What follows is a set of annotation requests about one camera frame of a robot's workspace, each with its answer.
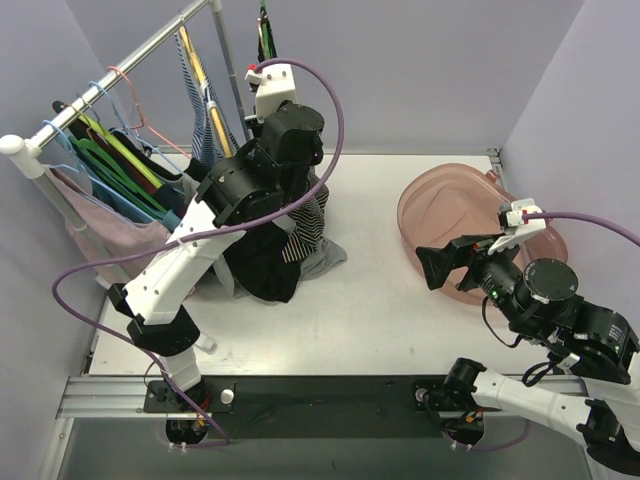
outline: pink cloth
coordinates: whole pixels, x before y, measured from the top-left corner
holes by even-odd
[[[83,190],[60,170],[51,170],[48,166],[44,166],[44,168],[45,174],[53,180],[60,193],[65,196],[76,212],[87,222],[89,228],[102,240],[112,256],[122,257],[144,252],[164,245],[169,238],[169,231],[160,222],[132,223],[99,200],[93,199],[95,202],[100,202],[100,205],[96,205],[93,201],[83,197],[82,194],[91,195],[91,192]],[[87,260],[102,259],[83,235],[76,232],[66,219],[65,228]],[[134,278],[144,270],[152,258],[127,262],[122,264],[122,268],[131,278]],[[117,281],[109,267],[97,267],[96,271],[109,283]]]

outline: white table surface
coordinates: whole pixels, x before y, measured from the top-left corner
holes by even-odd
[[[185,303],[201,331],[217,342],[212,354],[197,351],[202,373],[440,374],[463,356],[518,374],[545,360],[543,348],[499,344],[480,307],[430,292],[402,249],[400,195],[421,173],[450,162],[490,168],[488,157],[477,156],[343,156],[328,183],[326,235],[349,260],[302,282],[287,304],[230,298],[206,275]],[[128,318],[110,305],[103,314],[105,325],[125,332]],[[490,321],[499,335],[513,338],[498,312],[490,311]],[[102,333],[90,374],[141,375],[148,366],[146,355]]]

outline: metal rod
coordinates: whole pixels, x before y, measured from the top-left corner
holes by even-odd
[[[117,67],[124,73],[128,73],[133,70],[142,60],[147,58],[151,52],[158,48],[162,42],[175,33],[180,26],[202,8],[210,3],[211,0],[196,0],[189,5],[181,14],[176,15],[169,23],[158,30],[152,35],[146,42],[144,42],[137,50],[131,55],[120,62]],[[109,90],[120,80],[120,75],[116,72],[109,71],[104,77],[102,77],[98,84],[105,90]],[[78,116],[84,112],[90,105],[94,104],[102,96],[102,91],[97,87],[91,87],[80,98],[76,99],[71,106],[61,111],[51,122],[60,129],[64,129],[71,124]],[[51,140],[56,138],[58,132],[49,125],[44,126],[38,131],[29,143],[33,147],[42,149]]]
[[[233,91],[233,97],[236,100],[236,107],[238,108],[238,115],[240,116],[240,125],[244,132],[244,139],[249,141],[251,134],[247,127],[244,117],[246,117],[246,111],[244,103],[242,102],[242,95],[240,94],[240,82],[236,75],[236,68],[233,61],[233,52],[231,51],[231,43],[229,42],[229,35],[227,34],[227,27],[224,23],[224,17],[222,16],[222,4],[220,0],[211,1],[211,13],[213,14],[213,22],[216,25],[216,32],[218,33],[218,41],[220,42],[220,48],[222,48],[222,55],[224,56],[224,63],[227,66],[227,73],[229,74],[229,81],[231,82],[231,90]]]

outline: clothes rack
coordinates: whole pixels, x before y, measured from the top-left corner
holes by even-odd
[[[182,25],[207,6],[210,7],[213,14],[218,40],[222,48],[227,73],[229,75],[236,106],[238,108],[238,115],[240,116],[241,125],[243,126],[245,139],[248,140],[249,133],[244,122],[245,109],[240,95],[240,86],[236,76],[231,46],[222,16],[221,0],[195,0],[181,13],[176,15],[166,25],[160,28],[147,41],[143,42],[128,57],[118,63],[117,67],[125,74],[129,73],[165,40],[172,36]],[[103,258],[110,258],[111,254],[97,235],[91,231],[82,217],[75,211],[73,206],[58,191],[51,179],[44,174],[44,169],[38,161],[38,157],[42,153],[42,149],[58,136],[60,130],[69,126],[83,112],[89,109],[102,97],[104,91],[115,86],[121,78],[122,77],[115,71],[108,71],[104,77],[96,82],[99,87],[92,85],[86,92],[84,92],[84,94],[76,98],[73,103],[67,106],[51,120],[50,123],[55,127],[58,127],[59,130],[51,125],[45,125],[31,138],[25,139],[18,135],[5,135],[0,138],[0,153],[7,155],[22,174],[38,186],[48,200],[70,222],[73,229],[79,232]],[[129,280],[127,273],[122,269],[122,267],[119,265],[113,265],[111,268],[113,273],[122,282]]]

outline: white bracket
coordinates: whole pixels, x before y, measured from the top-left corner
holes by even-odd
[[[533,198],[507,203],[500,208],[499,215],[506,221],[506,225],[503,223],[505,234],[491,245],[489,255],[520,245],[547,228],[544,219],[524,220],[522,216],[526,213],[542,213]]]
[[[284,101],[298,102],[296,82],[293,79],[291,65],[279,63],[265,67],[260,73],[249,68],[245,75],[251,85],[257,85],[256,91],[256,117],[259,123],[277,112]]]

